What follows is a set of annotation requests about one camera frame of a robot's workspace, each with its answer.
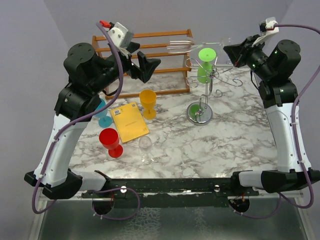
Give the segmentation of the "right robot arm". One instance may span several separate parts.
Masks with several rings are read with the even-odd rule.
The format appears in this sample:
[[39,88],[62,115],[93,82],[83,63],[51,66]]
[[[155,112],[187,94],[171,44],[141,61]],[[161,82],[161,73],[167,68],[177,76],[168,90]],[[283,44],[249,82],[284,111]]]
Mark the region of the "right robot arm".
[[261,80],[258,92],[277,150],[277,169],[234,172],[229,189],[236,196],[250,187],[268,193],[301,190],[307,187],[308,180],[311,184],[320,180],[319,170],[312,169],[306,155],[298,127],[299,109],[292,109],[298,91],[290,76],[301,61],[301,48],[296,42],[283,39],[267,56],[263,43],[254,45],[257,39],[257,35],[250,36],[223,50],[236,68],[248,66]]

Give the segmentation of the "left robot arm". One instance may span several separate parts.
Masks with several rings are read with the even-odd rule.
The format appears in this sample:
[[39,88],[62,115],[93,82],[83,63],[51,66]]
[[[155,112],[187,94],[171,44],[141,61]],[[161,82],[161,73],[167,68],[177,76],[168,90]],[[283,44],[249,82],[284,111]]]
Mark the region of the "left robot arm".
[[55,105],[54,123],[45,153],[38,167],[24,176],[33,187],[51,200],[73,197],[79,191],[94,191],[106,197],[111,190],[108,177],[99,171],[75,173],[69,168],[77,142],[101,103],[100,92],[124,74],[146,83],[161,63],[148,58],[140,44],[131,42],[129,53],[137,53],[139,65],[120,52],[104,59],[86,42],[77,43],[67,53],[63,66],[68,73],[68,84],[60,91]]

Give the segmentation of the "green plastic wine glass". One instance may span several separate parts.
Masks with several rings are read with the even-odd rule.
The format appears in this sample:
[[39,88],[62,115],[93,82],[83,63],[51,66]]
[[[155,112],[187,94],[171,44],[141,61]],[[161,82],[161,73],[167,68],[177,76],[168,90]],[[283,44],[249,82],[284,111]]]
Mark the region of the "green plastic wine glass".
[[198,57],[201,60],[197,70],[197,80],[201,84],[210,81],[210,73],[212,72],[213,61],[217,57],[217,53],[212,48],[203,48],[199,51]]

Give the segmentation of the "clear champagne flute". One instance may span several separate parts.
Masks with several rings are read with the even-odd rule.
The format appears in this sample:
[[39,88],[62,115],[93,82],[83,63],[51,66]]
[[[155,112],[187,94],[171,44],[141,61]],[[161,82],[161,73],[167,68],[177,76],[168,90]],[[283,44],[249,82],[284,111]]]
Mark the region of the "clear champagne flute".
[[229,45],[230,43],[230,37],[224,37],[219,42],[197,42],[193,38],[189,38],[185,40],[170,40],[166,49],[170,54],[185,54],[198,49],[208,48],[209,46],[218,46],[223,48],[225,45]]

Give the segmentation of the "yellow plastic wine glass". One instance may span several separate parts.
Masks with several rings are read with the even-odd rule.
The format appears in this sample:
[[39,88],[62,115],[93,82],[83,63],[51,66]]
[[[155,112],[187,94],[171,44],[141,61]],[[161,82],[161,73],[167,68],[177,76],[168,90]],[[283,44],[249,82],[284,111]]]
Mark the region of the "yellow plastic wine glass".
[[139,94],[140,104],[143,107],[143,117],[147,120],[152,120],[156,117],[156,105],[157,95],[151,89],[145,89]]

